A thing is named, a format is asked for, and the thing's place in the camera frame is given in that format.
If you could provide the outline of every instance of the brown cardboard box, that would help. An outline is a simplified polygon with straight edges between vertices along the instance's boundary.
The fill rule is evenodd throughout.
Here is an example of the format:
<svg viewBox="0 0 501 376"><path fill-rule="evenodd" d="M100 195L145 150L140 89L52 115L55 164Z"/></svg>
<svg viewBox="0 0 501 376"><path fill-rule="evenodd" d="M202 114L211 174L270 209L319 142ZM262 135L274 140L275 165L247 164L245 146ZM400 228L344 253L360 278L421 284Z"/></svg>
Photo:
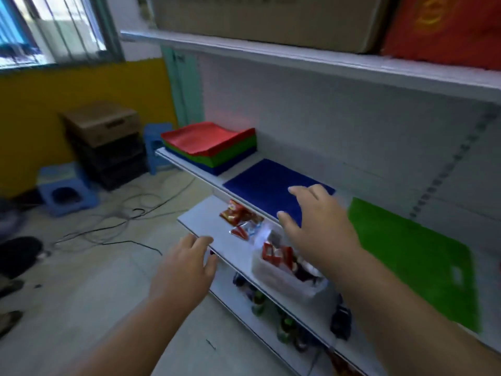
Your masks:
<svg viewBox="0 0 501 376"><path fill-rule="evenodd" d="M160 29L367 52L390 0L152 0Z"/></svg>
<svg viewBox="0 0 501 376"><path fill-rule="evenodd" d="M141 130L136 111L99 101L61 113L68 130L93 148Z"/></svg>

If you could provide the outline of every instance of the red cloth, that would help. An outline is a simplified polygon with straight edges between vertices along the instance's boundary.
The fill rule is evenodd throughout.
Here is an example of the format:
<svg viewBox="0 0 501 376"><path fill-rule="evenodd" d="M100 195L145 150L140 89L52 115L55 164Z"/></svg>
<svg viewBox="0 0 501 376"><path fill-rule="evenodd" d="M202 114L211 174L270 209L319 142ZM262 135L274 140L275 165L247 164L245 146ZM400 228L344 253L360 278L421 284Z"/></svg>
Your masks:
<svg viewBox="0 0 501 376"><path fill-rule="evenodd" d="M190 155L212 157L255 135L255 129L233 132L209 121L162 133L162 139Z"/></svg>
<svg viewBox="0 0 501 376"><path fill-rule="evenodd" d="M501 0L401 0L383 54L501 70Z"/></svg>

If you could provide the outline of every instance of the stacked trays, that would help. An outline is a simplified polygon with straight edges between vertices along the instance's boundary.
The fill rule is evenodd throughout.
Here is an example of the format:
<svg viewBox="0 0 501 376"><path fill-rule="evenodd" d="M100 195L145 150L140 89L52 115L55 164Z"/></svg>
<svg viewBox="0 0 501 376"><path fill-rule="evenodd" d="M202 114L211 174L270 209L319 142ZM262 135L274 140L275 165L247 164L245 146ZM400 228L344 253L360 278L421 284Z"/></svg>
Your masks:
<svg viewBox="0 0 501 376"><path fill-rule="evenodd" d="M162 134L167 151L213 175L219 175L257 149L255 129L226 130L211 122Z"/></svg>

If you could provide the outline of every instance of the hand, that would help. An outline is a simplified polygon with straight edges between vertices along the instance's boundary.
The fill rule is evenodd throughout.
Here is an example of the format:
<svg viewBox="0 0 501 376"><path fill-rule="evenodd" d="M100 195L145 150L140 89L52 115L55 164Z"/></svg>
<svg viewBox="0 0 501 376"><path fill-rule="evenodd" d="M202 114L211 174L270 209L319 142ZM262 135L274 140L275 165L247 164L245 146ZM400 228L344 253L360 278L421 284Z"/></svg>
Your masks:
<svg viewBox="0 0 501 376"><path fill-rule="evenodd" d="M289 214L277 215L287 236L301 256L325 274L325 268L350 249L360 247L357 233L346 212L322 185L308 188L293 186L303 213L303 227L298 227Z"/></svg>
<svg viewBox="0 0 501 376"><path fill-rule="evenodd" d="M217 256L210 255L204 266L207 246L213 239L188 234L165 255L150 286L149 298L180 309L188 315L209 292L217 268Z"/></svg>

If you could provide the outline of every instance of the blue plastic stool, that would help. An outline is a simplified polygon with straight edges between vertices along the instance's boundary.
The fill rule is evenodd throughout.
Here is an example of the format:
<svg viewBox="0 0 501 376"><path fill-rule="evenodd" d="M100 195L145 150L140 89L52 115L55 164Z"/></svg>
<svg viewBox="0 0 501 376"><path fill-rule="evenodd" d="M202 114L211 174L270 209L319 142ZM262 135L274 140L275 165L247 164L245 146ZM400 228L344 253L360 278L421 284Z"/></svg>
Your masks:
<svg viewBox="0 0 501 376"><path fill-rule="evenodd" d="M144 127L143 140L146 146L146 156L148 158L148 167L151 175L156 174L157 166L171 164L170 161L155 155L155 151L164 146L160 135L171 130L171 123L146 124Z"/></svg>
<svg viewBox="0 0 501 376"><path fill-rule="evenodd" d="M85 173L76 162L42 167L37 187L49 213L61 216L99 204Z"/></svg>

